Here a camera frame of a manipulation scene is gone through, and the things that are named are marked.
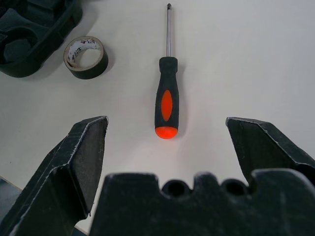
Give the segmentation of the black orange tool kit case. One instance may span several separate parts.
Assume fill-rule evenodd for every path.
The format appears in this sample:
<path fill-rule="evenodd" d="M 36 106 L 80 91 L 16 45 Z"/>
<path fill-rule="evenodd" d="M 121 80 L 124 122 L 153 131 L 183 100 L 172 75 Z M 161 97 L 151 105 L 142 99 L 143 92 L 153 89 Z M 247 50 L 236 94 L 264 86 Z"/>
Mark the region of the black orange tool kit case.
<path fill-rule="evenodd" d="M 35 73 L 82 15 L 80 0 L 0 0 L 0 72 Z"/>

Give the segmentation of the black tape roll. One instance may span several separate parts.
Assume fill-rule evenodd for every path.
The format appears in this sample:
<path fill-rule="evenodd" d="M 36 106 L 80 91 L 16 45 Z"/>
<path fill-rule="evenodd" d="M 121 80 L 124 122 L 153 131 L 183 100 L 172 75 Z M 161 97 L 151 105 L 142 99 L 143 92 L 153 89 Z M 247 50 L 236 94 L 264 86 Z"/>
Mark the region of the black tape roll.
<path fill-rule="evenodd" d="M 87 50 L 99 51 L 96 61 L 88 66 L 81 66 L 77 59 Z M 93 36 L 81 36 L 73 39 L 65 48 L 63 61 L 72 75 L 88 80 L 101 75 L 108 66 L 108 54 L 101 41 Z"/>

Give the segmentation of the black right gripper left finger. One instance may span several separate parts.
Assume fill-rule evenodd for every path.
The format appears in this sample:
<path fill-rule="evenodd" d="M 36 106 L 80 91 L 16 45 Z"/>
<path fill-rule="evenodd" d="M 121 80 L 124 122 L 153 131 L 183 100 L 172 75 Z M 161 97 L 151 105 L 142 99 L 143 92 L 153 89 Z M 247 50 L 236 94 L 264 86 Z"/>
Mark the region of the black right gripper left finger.
<path fill-rule="evenodd" d="M 46 155 L 0 222 L 0 236 L 72 236 L 100 181 L 106 116 L 82 120 Z"/>

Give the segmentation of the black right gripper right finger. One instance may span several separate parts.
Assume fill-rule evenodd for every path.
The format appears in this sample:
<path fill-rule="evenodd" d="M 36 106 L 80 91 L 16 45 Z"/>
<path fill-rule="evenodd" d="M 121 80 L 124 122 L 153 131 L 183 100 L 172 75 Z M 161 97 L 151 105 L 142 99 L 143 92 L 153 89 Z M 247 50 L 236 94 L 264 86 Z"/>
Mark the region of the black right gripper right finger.
<path fill-rule="evenodd" d="M 228 128 L 246 180 L 258 169 L 292 169 L 315 186 L 315 160 L 270 122 L 228 117 Z"/>

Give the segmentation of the black orange Phillips screwdriver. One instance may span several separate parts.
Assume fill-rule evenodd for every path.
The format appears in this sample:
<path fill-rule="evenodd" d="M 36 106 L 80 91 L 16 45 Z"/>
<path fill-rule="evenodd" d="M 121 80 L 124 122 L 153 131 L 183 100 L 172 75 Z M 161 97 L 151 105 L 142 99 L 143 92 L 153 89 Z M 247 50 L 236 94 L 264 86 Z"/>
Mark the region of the black orange Phillips screwdriver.
<path fill-rule="evenodd" d="M 160 80 L 155 102 L 155 132 L 162 139 L 172 139 L 179 127 L 179 90 L 176 79 L 178 60 L 171 55 L 172 5 L 167 4 L 166 56 L 159 60 Z"/>

